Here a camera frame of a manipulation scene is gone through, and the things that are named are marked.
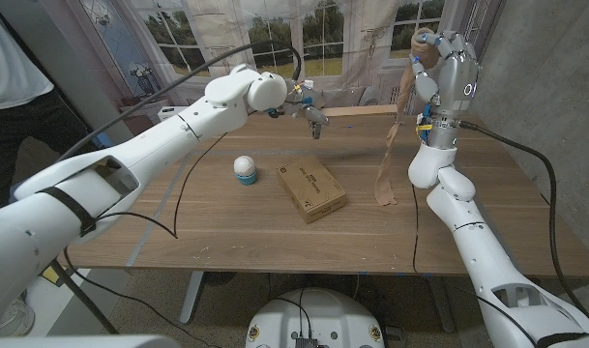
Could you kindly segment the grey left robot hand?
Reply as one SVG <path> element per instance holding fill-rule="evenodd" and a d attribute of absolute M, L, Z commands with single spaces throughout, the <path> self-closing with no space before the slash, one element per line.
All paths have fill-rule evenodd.
<path fill-rule="evenodd" d="M 286 79 L 286 96 L 282 105 L 277 107 L 279 115 L 292 115 L 294 118 L 305 118 L 312 125 L 328 126 L 329 118 L 322 108 L 326 101 L 321 91 L 314 88 L 314 81 L 305 79 L 295 81 Z"/>

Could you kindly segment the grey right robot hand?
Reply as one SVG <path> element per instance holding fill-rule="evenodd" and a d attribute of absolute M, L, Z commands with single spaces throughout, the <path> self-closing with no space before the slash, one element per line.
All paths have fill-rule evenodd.
<path fill-rule="evenodd" d="M 438 49 L 442 67 L 438 80 L 430 77 L 419 56 L 410 55 L 415 88 L 420 99 L 435 107 L 440 117 L 455 119 L 474 99 L 480 64 L 471 43 L 455 31 L 416 34 L 418 44 Z"/>

